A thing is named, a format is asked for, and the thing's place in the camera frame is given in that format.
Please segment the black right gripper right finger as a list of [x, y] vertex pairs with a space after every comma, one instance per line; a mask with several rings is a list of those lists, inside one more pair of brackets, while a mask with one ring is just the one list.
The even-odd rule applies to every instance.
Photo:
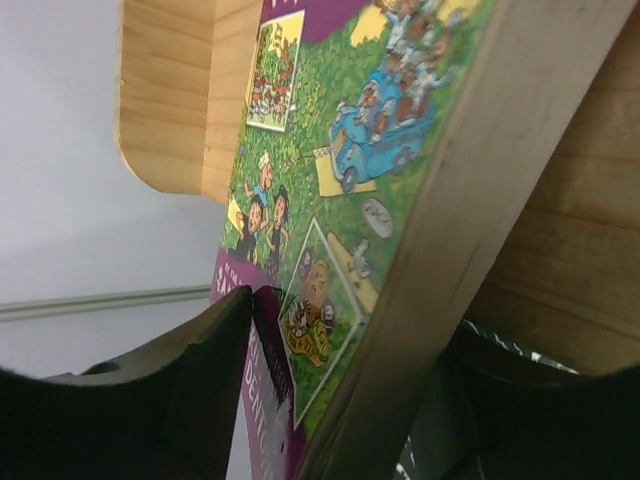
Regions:
[[573, 370], [461, 321], [399, 458], [402, 479], [636, 479], [639, 368]]

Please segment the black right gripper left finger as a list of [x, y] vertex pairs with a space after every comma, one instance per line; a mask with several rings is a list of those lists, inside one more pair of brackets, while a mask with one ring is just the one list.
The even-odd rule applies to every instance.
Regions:
[[252, 292], [79, 374], [1, 373], [5, 479], [222, 479]]

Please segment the purple 117-storey treehouse book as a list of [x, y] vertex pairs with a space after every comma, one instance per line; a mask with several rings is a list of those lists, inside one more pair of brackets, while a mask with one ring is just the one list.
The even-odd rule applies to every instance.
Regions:
[[392, 475], [632, 1], [266, 1], [212, 295], [254, 479]]

